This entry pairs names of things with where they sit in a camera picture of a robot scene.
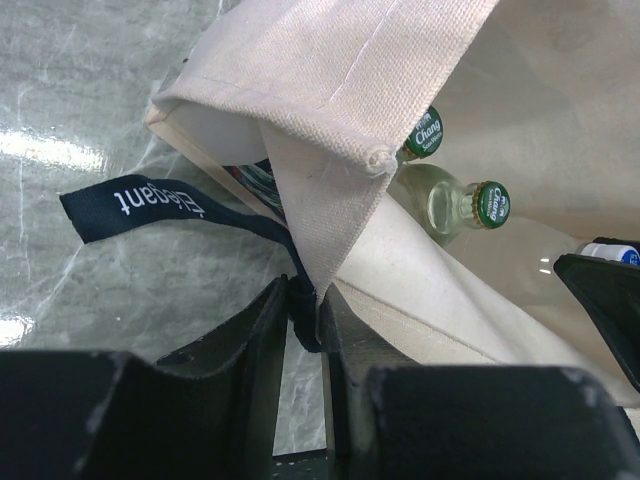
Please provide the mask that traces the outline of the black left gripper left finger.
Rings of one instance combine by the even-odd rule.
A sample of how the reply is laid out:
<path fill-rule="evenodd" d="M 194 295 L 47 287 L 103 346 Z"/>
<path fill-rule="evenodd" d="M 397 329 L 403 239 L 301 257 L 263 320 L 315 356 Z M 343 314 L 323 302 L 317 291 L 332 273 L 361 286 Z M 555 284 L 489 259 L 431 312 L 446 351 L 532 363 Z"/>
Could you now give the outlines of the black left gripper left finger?
<path fill-rule="evenodd" d="M 287 280 L 148 363 L 128 352 L 5 350 L 5 479 L 267 479 Z"/>

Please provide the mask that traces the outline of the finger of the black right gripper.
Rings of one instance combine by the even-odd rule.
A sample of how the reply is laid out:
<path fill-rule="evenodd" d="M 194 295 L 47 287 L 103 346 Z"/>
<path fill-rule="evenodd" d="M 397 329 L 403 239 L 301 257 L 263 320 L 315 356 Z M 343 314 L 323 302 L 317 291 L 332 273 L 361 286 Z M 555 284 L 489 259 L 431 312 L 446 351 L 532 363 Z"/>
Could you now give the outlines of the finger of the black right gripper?
<path fill-rule="evenodd" d="M 639 242 L 597 237 L 554 262 L 634 389 L 639 388 Z"/>

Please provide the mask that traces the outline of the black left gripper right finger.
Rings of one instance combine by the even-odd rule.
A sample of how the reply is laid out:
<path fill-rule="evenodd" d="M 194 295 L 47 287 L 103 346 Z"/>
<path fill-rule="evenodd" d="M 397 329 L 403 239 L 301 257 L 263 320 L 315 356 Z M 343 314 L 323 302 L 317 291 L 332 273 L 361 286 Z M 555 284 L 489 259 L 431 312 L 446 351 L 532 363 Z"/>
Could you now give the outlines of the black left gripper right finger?
<path fill-rule="evenodd" d="M 639 442 L 586 372 L 422 366 L 341 292 L 320 308 L 333 479 L 635 479 Z"/>

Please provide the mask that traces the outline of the beige canvas tote bag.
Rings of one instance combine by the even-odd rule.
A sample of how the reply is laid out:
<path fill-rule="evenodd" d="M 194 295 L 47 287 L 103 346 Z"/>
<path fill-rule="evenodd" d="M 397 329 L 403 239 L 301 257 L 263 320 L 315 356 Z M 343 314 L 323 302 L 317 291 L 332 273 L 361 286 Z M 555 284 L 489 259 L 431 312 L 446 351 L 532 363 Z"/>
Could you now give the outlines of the beige canvas tote bag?
<path fill-rule="evenodd" d="M 505 184 L 511 219 L 638 238 L 635 1 L 244 1 L 146 122 L 225 187 L 231 168 L 268 160 L 313 297 L 338 287 L 409 358 L 577 367 L 637 406 L 584 313 L 518 307 L 389 195 L 430 106 L 435 164 Z"/>

